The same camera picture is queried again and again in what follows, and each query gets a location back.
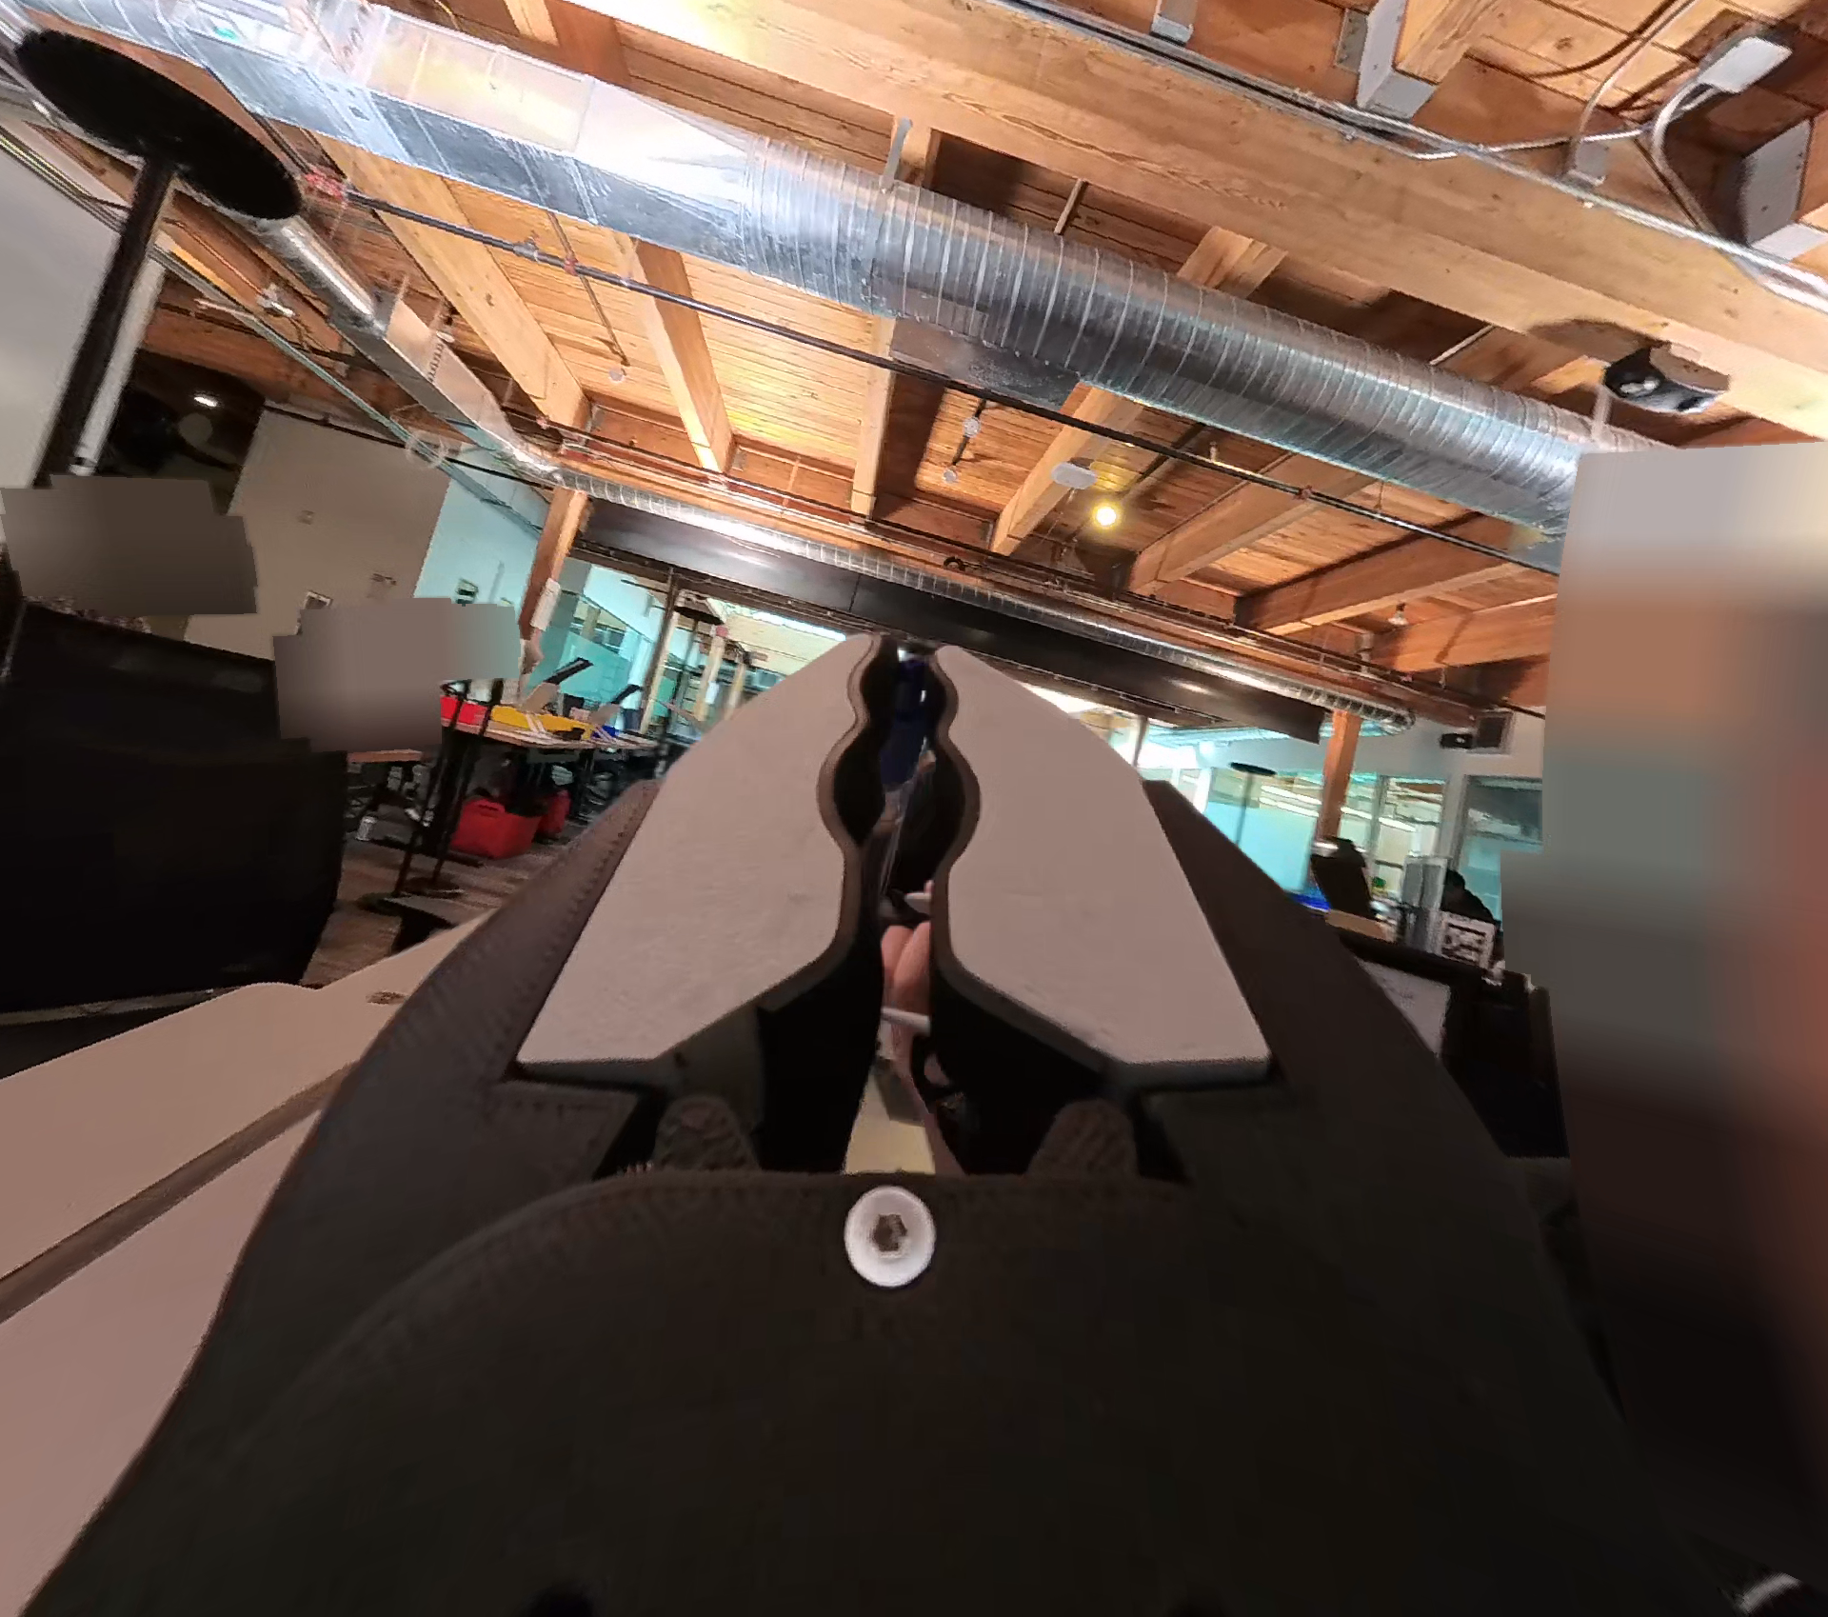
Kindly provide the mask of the wide silver ventilation duct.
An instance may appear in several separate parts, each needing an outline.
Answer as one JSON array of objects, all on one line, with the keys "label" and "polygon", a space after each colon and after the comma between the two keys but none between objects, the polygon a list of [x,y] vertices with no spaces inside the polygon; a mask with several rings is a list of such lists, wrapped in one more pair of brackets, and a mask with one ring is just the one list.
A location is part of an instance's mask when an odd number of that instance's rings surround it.
[{"label": "wide silver ventilation duct", "polygon": [[1622,426],[363,0],[13,0],[257,116],[1562,534]]}]

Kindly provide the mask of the cluttered work table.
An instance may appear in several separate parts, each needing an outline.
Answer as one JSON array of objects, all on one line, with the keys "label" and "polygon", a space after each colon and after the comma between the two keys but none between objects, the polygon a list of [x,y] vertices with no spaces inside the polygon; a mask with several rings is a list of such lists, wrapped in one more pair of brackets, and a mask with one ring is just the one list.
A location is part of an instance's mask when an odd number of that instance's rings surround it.
[{"label": "cluttered work table", "polygon": [[624,731],[595,715],[554,715],[542,707],[518,707],[500,686],[471,694],[469,686],[443,690],[443,738],[424,787],[424,813],[417,844],[403,866],[403,897],[459,897],[463,878],[451,866],[491,866],[448,854],[459,805],[491,794],[514,810],[545,810],[535,847],[553,847],[572,828],[605,810],[629,783],[652,782],[663,767],[663,742]]}]

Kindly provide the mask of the black floor lamp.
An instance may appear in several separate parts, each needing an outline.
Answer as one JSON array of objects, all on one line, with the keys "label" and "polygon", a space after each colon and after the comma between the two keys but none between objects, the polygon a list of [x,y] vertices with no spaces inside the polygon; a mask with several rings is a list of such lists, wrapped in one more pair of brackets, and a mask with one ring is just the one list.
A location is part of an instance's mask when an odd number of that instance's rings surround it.
[{"label": "black floor lamp", "polygon": [[27,87],[59,119],[136,161],[131,203],[77,358],[63,383],[36,486],[77,470],[78,447],[119,345],[134,285],[153,252],[168,196],[194,188],[217,210],[254,222],[299,217],[299,184],[280,155],[187,83],[104,42],[39,29],[13,47]]}]

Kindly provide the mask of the blue pen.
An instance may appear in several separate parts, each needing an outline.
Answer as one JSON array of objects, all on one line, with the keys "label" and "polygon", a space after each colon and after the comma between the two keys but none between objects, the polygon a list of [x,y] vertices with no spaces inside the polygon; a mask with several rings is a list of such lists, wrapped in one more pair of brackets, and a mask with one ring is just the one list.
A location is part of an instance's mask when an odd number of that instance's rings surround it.
[{"label": "blue pen", "polygon": [[882,813],[871,840],[873,929],[882,956],[882,1016],[865,1092],[843,1157],[850,1174],[945,1174],[946,1137],[934,1118],[934,1096],[946,1076],[934,1073],[931,1044],[931,866],[905,854],[905,839],[924,836],[931,805],[931,670],[922,655],[900,658],[882,742]]}]

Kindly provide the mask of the red storage bin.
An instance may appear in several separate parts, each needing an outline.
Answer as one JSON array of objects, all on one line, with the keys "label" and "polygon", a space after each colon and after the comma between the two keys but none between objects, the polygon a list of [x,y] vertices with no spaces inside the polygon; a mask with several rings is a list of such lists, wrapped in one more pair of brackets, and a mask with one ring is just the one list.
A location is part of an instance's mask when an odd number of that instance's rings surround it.
[{"label": "red storage bin", "polygon": [[514,810],[491,794],[469,797],[446,840],[448,854],[512,861],[534,848],[545,810]]}]

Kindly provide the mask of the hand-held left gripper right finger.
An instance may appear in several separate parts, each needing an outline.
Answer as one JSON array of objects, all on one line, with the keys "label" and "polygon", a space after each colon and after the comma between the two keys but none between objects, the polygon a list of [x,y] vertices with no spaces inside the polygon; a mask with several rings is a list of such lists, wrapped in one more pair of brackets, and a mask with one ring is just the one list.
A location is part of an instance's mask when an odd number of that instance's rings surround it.
[{"label": "hand-held left gripper right finger", "polygon": [[934,882],[958,997],[1115,1085],[1269,1076],[1269,1040],[1137,771],[1054,701],[941,647],[962,831]]}]

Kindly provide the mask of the slim silver ventilation duct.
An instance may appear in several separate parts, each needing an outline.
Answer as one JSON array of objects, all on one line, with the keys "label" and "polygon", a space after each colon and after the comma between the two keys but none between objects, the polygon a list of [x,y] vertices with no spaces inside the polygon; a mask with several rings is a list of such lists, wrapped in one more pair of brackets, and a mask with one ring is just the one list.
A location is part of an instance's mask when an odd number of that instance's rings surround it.
[{"label": "slim silver ventilation duct", "polygon": [[1317,741],[1343,711],[1381,731],[1418,715],[1328,671],[1271,670],[1220,645],[1184,645],[1070,595],[1048,595],[980,565],[904,558],[877,534],[805,535],[824,518],[782,505],[769,490],[684,492],[607,478],[520,436],[492,391],[401,302],[378,297],[335,259],[304,217],[242,222],[285,266],[357,356],[428,417],[476,447],[499,473],[582,492],[607,552],[662,561],[690,584],[716,581],[846,614],[911,640],[960,645],[1071,686],[1124,694],[1168,715],[1207,715]]}]

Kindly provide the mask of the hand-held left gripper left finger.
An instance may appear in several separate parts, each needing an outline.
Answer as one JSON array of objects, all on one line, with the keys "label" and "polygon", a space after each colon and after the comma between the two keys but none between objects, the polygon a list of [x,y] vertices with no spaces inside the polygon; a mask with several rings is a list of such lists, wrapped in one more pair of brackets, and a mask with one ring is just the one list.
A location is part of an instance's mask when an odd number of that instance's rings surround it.
[{"label": "hand-held left gripper left finger", "polygon": [[897,667],[892,640],[840,640],[669,771],[520,1043],[526,1073],[667,1076],[840,963]]}]

